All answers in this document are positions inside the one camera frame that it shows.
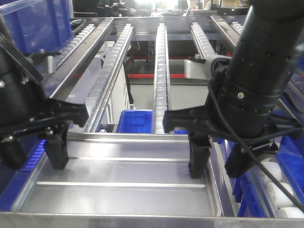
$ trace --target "screw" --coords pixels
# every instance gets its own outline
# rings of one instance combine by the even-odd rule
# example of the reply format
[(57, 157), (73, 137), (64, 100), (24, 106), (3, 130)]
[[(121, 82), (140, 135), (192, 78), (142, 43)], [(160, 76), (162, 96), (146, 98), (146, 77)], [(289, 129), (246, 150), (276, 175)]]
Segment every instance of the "screw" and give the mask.
[(47, 127), (47, 128), (46, 128), (46, 131), (47, 131), (47, 132), (46, 132), (46, 135), (48, 135), (48, 136), (54, 134), (53, 130), (52, 130), (50, 127)]
[(4, 138), (1, 142), (7, 143), (7, 142), (13, 141), (13, 139), (14, 139), (14, 137), (12, 135), (10, 135), (10, 136)]
[(243, 99), (244, 96), (245, 96), (245, 95), (244, 95), (243, 92), (239, 92), (239, 93), (237, 94), (238, 99)]
[(22, 84), (26, 84), (27, 82), (29, 82), (29, 78), (28, 77), (25, 77), (23, 78), (23, 80), (21, 81)]

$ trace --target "blue plastic bin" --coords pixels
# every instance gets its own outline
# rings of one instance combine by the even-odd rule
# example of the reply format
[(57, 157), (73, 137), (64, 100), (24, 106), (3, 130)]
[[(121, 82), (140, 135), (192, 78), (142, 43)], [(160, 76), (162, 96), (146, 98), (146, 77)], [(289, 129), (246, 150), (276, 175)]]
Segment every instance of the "blue plastic bin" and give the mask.
[(72, 39), (67, 0), (19, 0), (0, 11), (23, 53), (59, 51)]
[(122, 111), (116, 132), (152, 133), (152, 110)]

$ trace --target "conveyor rail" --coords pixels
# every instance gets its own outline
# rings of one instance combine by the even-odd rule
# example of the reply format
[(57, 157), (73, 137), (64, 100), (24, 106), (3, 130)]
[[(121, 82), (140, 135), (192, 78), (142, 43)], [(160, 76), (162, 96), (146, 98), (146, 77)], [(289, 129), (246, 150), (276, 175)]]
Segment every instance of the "conveyor rail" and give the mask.
[(163, 115), (170, 108), (170, 71), (167, 29), (162, 23), (157, 29), (155, 46), (153, 132), (164, 134)]

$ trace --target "metal bar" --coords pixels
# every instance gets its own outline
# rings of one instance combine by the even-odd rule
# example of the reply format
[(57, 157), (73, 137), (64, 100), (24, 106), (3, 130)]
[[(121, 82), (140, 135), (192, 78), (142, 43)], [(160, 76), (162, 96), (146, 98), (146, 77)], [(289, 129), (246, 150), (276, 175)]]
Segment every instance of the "metal bar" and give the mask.
[(239, 34), (221, 16), (211, 16), (211, 24), (219, 33), (228, 51), (233, 52), (236, 48)]
[(155, 69), (154, 69), (154, 106), (152, 132), (164, 134), (162, 120), (165, 110), (169, 108), (169, 53), (167, 29), (165, 24), (159, 24), (155, 42)]
[(65, 100), (114, 29), (113, 19), (104, 19), (94, 31), (43, 83), (47, 96)]
[(117, 40), (111, 53), (105, 60), (101, 75), (98, 77), (97, 81), (95, 82), (97, 86), (93, 86), (92, 90), (94, 90), (95, 87), (98, 87), (99, 83), (105, 82), (106, 83), (105, 87), (99, 88), (99, 91), (96, 91), (97, 94), (90, 93), (90, 95), (86, 99), (86, 102), (92, 98), (97, 98), (97, 100), (99, 100), (97, 106), (93, 104), (91, 108), (87, 107), (89, 112), (89, 120), (87, 122), (87, 125), (85, 126), (86, 132), (96, 132), (99, 126), (99, 120), (102, 118), (105, 112), (105, 107), (109, 102), (118, 73), (123, 64), (123, 58), (129, 47), (132, 34), (133, 34), (133, 27), (131, 26), (131, 24), (126, 24), (122, 31), (122, 34)]
[(267, 227), (302, 228), (303, 219), (234, 218), (234, 217), (184, 217), (184, 216), (135, 216), (135, 215), (79, 215), (79, 214), (31, 214), (0, 212), (0, 228), (197, 228), (197, 227)]
[(191, 34), (201, 58), (207, 59), (210, 55), (216, 55), (208, 38), (197, 22), (191, 25)]

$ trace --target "black cable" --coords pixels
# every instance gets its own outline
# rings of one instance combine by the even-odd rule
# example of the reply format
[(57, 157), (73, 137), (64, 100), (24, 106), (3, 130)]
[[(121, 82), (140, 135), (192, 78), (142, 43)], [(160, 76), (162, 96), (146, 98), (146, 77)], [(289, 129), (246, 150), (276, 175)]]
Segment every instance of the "black cable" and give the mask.
[(218, 104), (217, 99), (212, 90), (211, 83), (212, 83), (212, 80), (208, 84), (209, 94), (210, 94), (211, 100), (216, 108), (216, 111), (217, 111), (221, 121), (225, 125), (225, 127), (235, 137), (235, 139), (242, 146), (242, 148), (247, 152), (247, 154), (255, 162), (255, 164), (266, 174), (266, 176), (304, 213), (304, 205), (298, 199), (296, 199), (292, 194), (290, 194), (290, 192), (265, 168), (265, 166), (258, 160), (258, 158), (251, 151), (251, 149), (246, 145), (246, 143), (231, 128), (231, 126), (229, 125), (229, 123), (227, 122), (223, 113), (220, 110), (219, 104)]
[(295, 109), (297, 112), (304, 114), (301, 109), (295, 104), (295, 102), (293, 101), (293, 99), (291, 98), (291, 96), (286, 93), (283, 92), (282, 95), (285, 97), (285, 99), (289, 102), (289, 104), (292, 106), (293, 109)]
[(27, 76), (37, 85), (43, 80), (41, 74), (25, 59), (15, 45), (0, 32), (0, 47), (17, 63)]

